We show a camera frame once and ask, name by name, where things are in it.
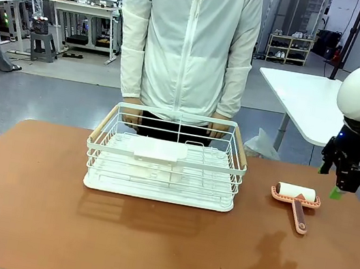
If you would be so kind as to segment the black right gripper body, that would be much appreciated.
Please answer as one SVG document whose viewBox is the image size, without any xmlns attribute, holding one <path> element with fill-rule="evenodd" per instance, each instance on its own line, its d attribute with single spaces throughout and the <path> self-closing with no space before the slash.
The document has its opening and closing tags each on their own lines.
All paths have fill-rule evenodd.
<svg viewBox="0 0 360 269">
<path fill-rule="evenodd" d="M 359 164 L 360 162 L 360 134 L 354 132 L 344 125 L 339 134 L 332 138 L 332 151 L 329 153 L 329 159 L 333 163 L 338 159 L 343 159 Z"/>
</svg>

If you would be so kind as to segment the person's left hand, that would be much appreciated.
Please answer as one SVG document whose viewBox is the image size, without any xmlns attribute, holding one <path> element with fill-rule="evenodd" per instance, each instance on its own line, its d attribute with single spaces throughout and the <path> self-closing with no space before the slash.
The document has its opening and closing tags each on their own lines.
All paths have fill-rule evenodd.
<svg viewBox="0 0 360 269">
<path fill-rule="evenodd" d="M 214 112 L 211 115 L 211 118 L 213 119 L 213 121 L 209 123 L 208 131 L 207 131 L 209 137 L 211 139 L 223 138 L 226 135 L 226 132 L 228 132 L 228 129 L 230 127 L 227 125 L 223 125 L 218 121 L 229 121 L 230 119 L 217 112 Z"/>
</svg>

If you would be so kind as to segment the person's right hand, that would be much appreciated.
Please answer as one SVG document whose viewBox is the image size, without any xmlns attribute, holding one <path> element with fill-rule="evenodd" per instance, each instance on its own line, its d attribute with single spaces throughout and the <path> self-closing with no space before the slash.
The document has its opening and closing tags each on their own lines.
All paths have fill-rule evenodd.
<svg viewBox="0 0 360 269">
<path fill-rule="evenodd" d="M 137 97 L 126 97 L 123 99 L 123 101 L 126 104 L 133 104 L 137 106 L 142 105 L 140 99 Z M 135 131 L 138 131 L 138 126 L 141 124 L 142 121 L 142 115 L 143 111 L 140 108 L 124 108 L 122 120 L 128 127 L 134 129 Z"/>
</svg>

